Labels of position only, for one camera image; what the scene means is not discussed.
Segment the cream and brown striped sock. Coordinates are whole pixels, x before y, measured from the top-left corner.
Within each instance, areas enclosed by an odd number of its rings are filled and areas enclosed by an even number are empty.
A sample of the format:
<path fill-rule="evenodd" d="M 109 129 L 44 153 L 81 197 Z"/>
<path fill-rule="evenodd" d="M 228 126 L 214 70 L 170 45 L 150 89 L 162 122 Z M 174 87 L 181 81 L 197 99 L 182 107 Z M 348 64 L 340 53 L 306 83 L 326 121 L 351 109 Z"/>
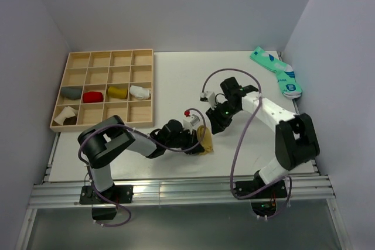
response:
<path fill-rule="evenodd" d="M 66 106 L 62 109 L 62 111 L 53 119 L 55 123 L 58 125 L 64 125 L 64 122 L 69 118 L 74 118 L 78 115 L 78 110 L 71 107 Z"/>

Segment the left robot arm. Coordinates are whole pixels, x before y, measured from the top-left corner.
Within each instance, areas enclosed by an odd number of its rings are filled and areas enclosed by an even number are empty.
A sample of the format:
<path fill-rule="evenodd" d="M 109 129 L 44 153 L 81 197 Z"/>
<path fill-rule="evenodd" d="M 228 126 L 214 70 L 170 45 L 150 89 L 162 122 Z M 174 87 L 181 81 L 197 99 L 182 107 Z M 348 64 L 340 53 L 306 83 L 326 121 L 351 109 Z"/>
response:
<path fill-rule="evenodd" d="M 116 186 L 111 174 L 111 162 L 128 150 L 147 159 L 162 156 L 167 150 L 198 155 L 204 152 L 202 137 L 197 135 L 197 115 L 183 122 L 169 120 L 162 128 L 149 134 L 125 126 L 114 115 L 82 132 L 78 137 L 79 159 L 88 168 L 91 187 L 84 187 L 80 204 L 131 203 L 133 186 Z"/>

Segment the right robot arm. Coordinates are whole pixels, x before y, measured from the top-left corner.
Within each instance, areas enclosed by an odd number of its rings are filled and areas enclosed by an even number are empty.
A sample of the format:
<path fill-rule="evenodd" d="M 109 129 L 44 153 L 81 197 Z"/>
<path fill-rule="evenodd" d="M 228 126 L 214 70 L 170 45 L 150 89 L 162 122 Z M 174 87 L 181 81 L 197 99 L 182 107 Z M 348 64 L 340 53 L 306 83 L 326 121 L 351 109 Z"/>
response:
<path fill-rule="evenodd" d="M 320 153 L 312 118 L 308 114 L 298 115 L 288 111 L 263 97 L 260 87 L 241 86 L 234 77 L 225 79 L 220 87 L 225 102 L 217 102 L 215 93 L 211 91 L 200 93 L 200 100 L 210 105 L 206 115 L 213 134 L 223 132 L 235 114 L 245 111 L 250 114 L 248 122 L 258 118 L 275 135 L 274 157 L 254 174 L 247 189 L 237 187 L 234 174 L 230 174 L 230 189 L 236 199 L 268 196 L 276 184 L 289 176 L 291 170 Z"/>

